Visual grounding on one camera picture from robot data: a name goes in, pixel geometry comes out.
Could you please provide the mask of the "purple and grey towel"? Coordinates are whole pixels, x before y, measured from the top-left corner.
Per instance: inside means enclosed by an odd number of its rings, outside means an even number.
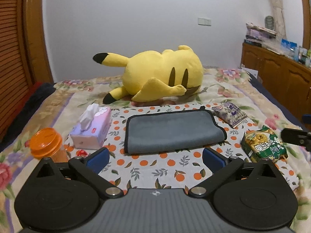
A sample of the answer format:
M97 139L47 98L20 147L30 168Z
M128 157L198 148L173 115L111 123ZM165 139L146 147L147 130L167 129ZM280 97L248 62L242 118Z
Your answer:
M124 151L127 154L153 154L193 149L223 142L224 128L217 125L211 111L198 110L134 115L128 118Z

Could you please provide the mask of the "small red candy wrapper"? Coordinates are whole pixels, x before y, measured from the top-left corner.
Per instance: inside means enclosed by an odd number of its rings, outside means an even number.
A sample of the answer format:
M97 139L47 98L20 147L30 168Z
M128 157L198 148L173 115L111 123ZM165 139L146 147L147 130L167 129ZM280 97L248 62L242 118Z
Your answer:
M88 156L88 153L85 150L80 149L76 151L76 156L85 158Z

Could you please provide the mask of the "green snack bag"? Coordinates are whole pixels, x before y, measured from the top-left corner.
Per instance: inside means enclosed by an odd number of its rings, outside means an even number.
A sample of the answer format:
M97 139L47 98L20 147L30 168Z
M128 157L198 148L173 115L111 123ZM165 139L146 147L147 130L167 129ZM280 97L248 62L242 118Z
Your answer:
M267 126L263 126L259 130L244 133L240 144L243 151L254 163L257 163L262 158L268 158L276 162L280 158L288 157L283 142Z

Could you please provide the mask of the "pink tissue box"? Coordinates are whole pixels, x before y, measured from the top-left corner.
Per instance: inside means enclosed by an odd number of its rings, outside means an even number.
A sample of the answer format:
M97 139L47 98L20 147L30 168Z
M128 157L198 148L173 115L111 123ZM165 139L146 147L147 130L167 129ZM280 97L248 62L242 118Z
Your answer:
M98 150L111 125L111 109L93 103L79 117L78 123L70 132L70 138L77 149Z

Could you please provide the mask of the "orange plastic cup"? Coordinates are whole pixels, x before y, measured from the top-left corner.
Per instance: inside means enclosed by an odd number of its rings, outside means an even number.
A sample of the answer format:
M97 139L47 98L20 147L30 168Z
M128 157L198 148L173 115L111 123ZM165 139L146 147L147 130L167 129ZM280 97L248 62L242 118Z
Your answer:
M68 162L62 136L54 128L43 128L30 139L31 154L36 159L51 158L55 163Z

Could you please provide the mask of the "purple snack bag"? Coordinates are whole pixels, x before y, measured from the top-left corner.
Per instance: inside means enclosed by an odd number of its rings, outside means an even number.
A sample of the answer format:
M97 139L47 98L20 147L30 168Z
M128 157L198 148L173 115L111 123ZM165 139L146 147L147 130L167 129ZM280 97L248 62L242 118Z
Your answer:
M218 118L226 122L231 128L236 128L247 118L246 113L231 102L220 104L211 109Z

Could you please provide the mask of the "wooden side cabinet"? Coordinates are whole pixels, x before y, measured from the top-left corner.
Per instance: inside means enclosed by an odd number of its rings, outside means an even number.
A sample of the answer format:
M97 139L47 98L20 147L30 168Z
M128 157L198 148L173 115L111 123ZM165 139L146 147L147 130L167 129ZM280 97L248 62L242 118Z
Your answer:
M263 87L298 121L310 114L310 68L247 43L242 45L241 64L256 70Z

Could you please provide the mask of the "floral bed quilt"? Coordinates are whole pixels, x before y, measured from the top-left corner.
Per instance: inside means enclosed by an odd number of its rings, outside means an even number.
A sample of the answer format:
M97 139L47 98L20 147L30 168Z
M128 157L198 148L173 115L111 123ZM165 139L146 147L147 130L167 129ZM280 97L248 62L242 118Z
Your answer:
M87 106L101 103L104 95L120 84L121 79L118 76L86 81L62 81L53 87L53 93L41 106L35 107L38 97L31 97L23 113L23 117L29 117L29 121L26 125L17 121L14 126L14 131L18 132L17 138L8 146L1 147L1 232L21 230L14 212L14 200L38 164L30 152L30 138L45 127L52 127L62 135L65 145L67 136ZM226 102L234 103L257 125L258 128L253 128L252 131L267 126L279 134L285 127L302 128L302 124L274 100L259 81L240 69L207 68L199 93L189 99L149 104L136 104L129 99L123 99L113 103L111 110L185 104L198 104L199 107L210 109Z

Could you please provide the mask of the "white paper by bed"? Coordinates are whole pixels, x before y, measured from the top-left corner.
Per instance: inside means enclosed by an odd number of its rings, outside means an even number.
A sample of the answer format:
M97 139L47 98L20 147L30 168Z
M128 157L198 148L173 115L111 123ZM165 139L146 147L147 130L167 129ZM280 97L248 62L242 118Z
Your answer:
M247 68L243 63L241 63L240 66L243 70L245 70L247 73L253 75L256 79L258 78L258 71L252 68Z

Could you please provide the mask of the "blue packaged items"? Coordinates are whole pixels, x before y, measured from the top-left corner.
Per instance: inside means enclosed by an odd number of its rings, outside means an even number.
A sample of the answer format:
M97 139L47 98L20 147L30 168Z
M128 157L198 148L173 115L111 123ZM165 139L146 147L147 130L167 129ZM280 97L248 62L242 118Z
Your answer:
M290 42L283 38L281 40L281 51L284 56L299 62L306 67L310 67L310 49L297 46L297 43Z

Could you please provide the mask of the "stack of books and papers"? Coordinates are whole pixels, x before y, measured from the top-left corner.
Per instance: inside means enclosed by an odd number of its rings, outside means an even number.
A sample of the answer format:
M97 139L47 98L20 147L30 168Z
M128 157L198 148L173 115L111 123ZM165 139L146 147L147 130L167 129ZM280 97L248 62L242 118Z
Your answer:
M265 27L256 26L253 23L246 23L246 35L244 42L246 44L262 47L262 44L268 40L276 39L277 32Z

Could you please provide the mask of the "yellow Pikachu plush toy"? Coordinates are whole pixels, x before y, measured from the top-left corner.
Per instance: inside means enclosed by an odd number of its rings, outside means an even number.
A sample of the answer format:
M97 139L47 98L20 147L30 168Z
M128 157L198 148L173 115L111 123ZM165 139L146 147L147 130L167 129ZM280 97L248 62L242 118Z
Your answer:
M125 68L122 86L107 93L104 104L129 95L133 102L139 103L191 96L200 89L204 76L199 57L187 45L161 53L148 50L130 58L115 53L97 53L93 60L101 65Z

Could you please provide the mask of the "wooden slatted headboard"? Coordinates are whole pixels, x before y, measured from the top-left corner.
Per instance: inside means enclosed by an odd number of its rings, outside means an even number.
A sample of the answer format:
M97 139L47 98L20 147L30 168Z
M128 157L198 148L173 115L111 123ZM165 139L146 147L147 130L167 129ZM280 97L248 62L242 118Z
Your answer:
M24 45L22 8L22 0L1 0L1 137L33 86Z

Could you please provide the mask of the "wrapped pipe in corner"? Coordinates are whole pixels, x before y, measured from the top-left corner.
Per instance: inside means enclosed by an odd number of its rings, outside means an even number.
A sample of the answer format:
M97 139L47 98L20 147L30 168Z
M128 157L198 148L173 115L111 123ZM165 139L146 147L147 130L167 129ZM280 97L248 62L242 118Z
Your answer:
M283 0L269 0L272 8L272 16L266 16L265 27L276 32L276 39L286 39L286 27L284 19Z

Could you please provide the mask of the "white wall switch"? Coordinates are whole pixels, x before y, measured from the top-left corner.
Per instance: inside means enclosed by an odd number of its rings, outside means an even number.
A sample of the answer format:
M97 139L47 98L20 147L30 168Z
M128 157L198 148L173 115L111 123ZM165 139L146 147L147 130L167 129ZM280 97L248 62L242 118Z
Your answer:
M211 26L211 19L199 17L198 18L198 25Z

